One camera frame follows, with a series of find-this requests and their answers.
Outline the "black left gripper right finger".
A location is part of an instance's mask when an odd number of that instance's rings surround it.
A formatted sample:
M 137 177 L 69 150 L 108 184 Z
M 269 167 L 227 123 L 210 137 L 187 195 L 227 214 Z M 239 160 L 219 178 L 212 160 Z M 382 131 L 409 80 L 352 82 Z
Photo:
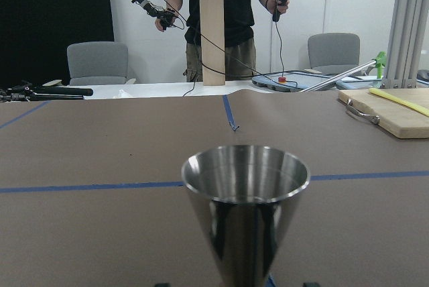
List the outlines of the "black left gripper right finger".
M 305 282 L 303 283 L 302 287 L 318 287 L 317 282 Z

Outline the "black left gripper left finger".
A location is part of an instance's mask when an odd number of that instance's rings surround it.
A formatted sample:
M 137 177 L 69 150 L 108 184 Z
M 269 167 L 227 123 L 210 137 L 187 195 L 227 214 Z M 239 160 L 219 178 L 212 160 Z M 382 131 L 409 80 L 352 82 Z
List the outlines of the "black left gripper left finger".
M 171 287 L 171 285 L 170 283 L 167 283 L 167 282 L 161 282 L 161 283 L 156 283 L 154 287 Z

